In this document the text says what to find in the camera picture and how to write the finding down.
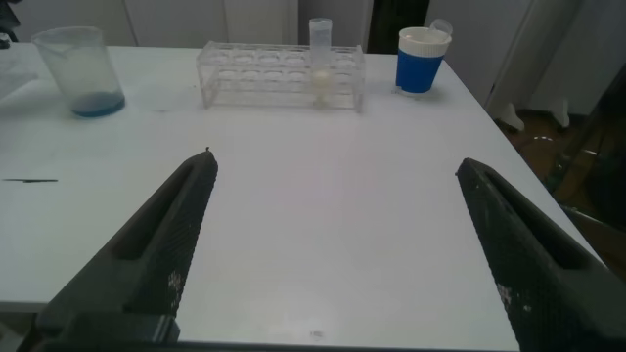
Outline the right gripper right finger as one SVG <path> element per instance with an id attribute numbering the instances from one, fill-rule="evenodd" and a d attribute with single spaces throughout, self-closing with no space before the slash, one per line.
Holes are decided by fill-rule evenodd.
<path id="1" fill-rule="evenodd" d="M 488 165 L 457 178 L 520 350 L 624 351 L 624 282 Z"/>

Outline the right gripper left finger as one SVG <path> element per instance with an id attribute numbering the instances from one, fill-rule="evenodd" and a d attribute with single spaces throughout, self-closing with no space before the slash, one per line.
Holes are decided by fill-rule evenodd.
<path id="1" fill-rule="evenodd" d="M 46 339 L 167 341 L 218 164 L 185 160 L 38 314 Z"/>

